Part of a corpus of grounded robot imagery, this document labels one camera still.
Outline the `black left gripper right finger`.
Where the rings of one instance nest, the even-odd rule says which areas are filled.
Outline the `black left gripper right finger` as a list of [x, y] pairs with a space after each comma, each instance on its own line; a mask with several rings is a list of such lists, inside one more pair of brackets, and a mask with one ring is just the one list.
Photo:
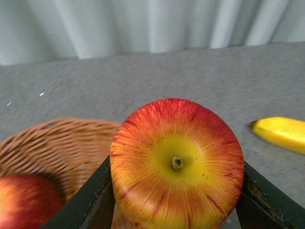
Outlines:
[[247, 162], [244, 183], [235, 207], [243, 229], [303, 229], [305, 209]]

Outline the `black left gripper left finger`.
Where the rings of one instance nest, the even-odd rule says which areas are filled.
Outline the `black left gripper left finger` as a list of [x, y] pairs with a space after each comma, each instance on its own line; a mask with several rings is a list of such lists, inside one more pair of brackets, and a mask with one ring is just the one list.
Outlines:
[[42, 228], [110, 229], [114, 206], [108, 156], [75, 196]]

